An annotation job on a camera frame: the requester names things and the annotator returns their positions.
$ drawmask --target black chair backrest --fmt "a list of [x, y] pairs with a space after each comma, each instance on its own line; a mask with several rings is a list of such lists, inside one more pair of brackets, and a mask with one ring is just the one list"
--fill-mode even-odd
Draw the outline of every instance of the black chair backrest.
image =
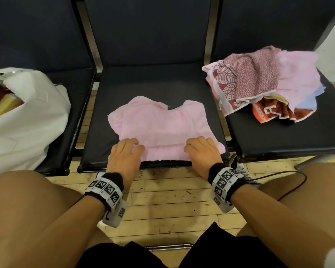
[[3, 67], [45, 72], [92, 68], [71, 0], [0, 0]]
[[84, 0], [103, 66], [203, 62], [211, 0]]
[[221, 0], [212, 61], [273, 45], [313, 51], [335, 0]]

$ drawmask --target black chair seat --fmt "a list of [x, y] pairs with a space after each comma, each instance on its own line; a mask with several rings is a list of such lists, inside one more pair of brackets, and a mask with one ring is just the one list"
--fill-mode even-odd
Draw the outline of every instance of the black chair seat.
[[[203, 103], [212, 132], [225, 145], [218, 111], [202, 66], [192, 63], [104, 68], [79, 172], [106, 168], [111, 148], [119, 141], [107, 116], [136, 96], [165, 103], [171, 109], [181, 106], [185, 100]], [[228, 155], [228, 152], [223, 154], [223, 159], [227, 160]], [[189, 165], [189, 161], [155, 161], [142, 162], [141, 168]]]
[[47, 157], [36, 171], [50, 176], [69, 173], [72, 149], [76, 145], [81, 120], [91, 92], [95, 71], [80, 69], [60, 72], [47, 72], [54, 84], [63, 84], [71, 102], [71, 110], [65, 131], [49, 145]]
[[275, 118], [259, 124], [251, 105], [226, 117], [245, 162], [318, 154], [335, 154], [335, 87], [322, 75], [325, 93], [317, 97], [318, 109], [304, 121]]

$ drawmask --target thigh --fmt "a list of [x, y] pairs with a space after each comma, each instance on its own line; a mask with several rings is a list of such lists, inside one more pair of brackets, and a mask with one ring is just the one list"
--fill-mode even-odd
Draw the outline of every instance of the thigh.
[[[0, 175], [0, 267], [66, 212], [81, 194], [34, 171]], [[88, 248], [110, 239], [98, 228]]]
[[[335, 163], [313, 164], [302, 171], [308, 180], [281, 203], [335, 238]], [[263, 184], [260, 190], [278, 199], [303, 180], [300, 174], [281, 177]], [[238, 233], [242, 235], [256, 236], [248, 224]]]

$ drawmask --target hand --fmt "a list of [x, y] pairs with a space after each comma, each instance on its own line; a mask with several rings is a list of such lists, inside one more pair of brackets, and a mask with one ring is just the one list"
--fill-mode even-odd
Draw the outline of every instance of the hand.
[[119, 173], [123, 177], [124, 188], [129, 188], [132, 181], [139, 174], [140, 156], [145, 151], [143, 145], [131, 152], [133, 145], [139, 145], [136, 138], [123, 139], [112, 147], [108, 159], [107, 173]]
[[192, 167], [205, 180], [209, 177], [211, 166], [218, 162], [223, 162], [220, 152], [211, 138], [199, 136], [186, 141], [184, 152], [190, 155]]

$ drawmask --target white plastic bag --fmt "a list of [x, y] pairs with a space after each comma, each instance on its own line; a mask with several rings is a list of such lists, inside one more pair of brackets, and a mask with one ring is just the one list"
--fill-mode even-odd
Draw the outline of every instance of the white plastic bag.
[[0, 73], [0, 83], [24, 102], [0, 116], [0, 173], [34, 170], [65, 130], [71, 108], [67, 90], [40, 71], [4, 68]]

